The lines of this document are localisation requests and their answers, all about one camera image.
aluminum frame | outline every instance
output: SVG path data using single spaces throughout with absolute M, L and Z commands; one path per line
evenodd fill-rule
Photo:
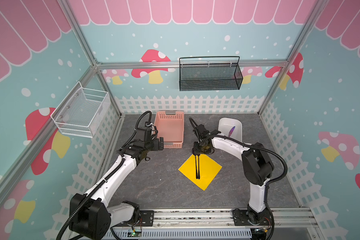
M 302 45 L 307 40 L 309 33 L 313 30 L 316 20 L 319 18 L 322 10 L 327 5 L 328 1 L 329 0 L 317 0 L 315 2 L 314 7 L 312 7 L 311 11 L 309 12 L 306 23 L 303 25 L 302 29 L 300 30 L 300 32 L 298 34 L 298 37 L 296 38 L 295 42 L 293 43 L 293 47 L 287 57 L 287 64 L 280 70 L 278 76 L 276 77 L 274 83 L 272 84 L 271 88 L 269 89 L 267 96 L 265 97 L 265 99 L 260 107 L 260 110 L 258 112 L 259 115 L 261 115 L 264 112 L 268 103 L 271 101 L 279 84 L 281 83 L 281 80 L 287 74 L 289 68 L 291 67 L 293 61 L 297 57 Z

wall-mounted basket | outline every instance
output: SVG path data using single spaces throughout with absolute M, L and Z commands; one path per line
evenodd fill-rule
M 51 118 L 62 134 L 93 137 L 109 106 L 108 92 L 83 88 L 77 82 Z
M 239 56 L 179 58 L 180 91 L 239 90 L 243 81 L 239 60 Z

white wire basket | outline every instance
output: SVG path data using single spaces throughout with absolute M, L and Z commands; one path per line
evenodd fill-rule
M 62 134 L 93 137 L 109 106 L 108 92 L 83 88 L 77 82 L 51 118 Z

yellow mushroom stem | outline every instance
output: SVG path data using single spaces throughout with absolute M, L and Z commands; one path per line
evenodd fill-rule
M 328 146 L 327 148 L 323 148 L 321 150 L 321 153 L 324 155 L 326 160 L 328 160 L 329 162 L 335 161 L 335 158 L 340 156 L 340 153 L 331 146 Z
M 150 73 L 148 73 L 149 79 L 148 83 L 150 84 L 160 84 L 163 82 L 163 78 L 160 75 L 160 70 L 155 70 Z
M 243 77 L 243 81 L 241 82 L 241 84 L 248 84 L 251 82 L 251 76 L 252 75 L 247 75 Z
M 123 83 L 123 81 L 120 79 L 119 76 L 114 76 L 114 77 L 112 78 L 112 83 L 113 83 L 114 85 L 120 85 L 120 84 Z
M 279 85 L 279 88 L 282 89 L 282 90 L 286 90 L 287 89 L 287 83 L 288 83 L 288 80 L 290 80 L 291 78 L 288 76 L 288 75 L 285 75 L 283 77 L 283 79 L 281 80 L 281 83 Z

black mesh basket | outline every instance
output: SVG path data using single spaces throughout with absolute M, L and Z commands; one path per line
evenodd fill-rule
M 180 91 L 239 90 L 243 81 L 239 60 L 238 56 L 180 58 Z

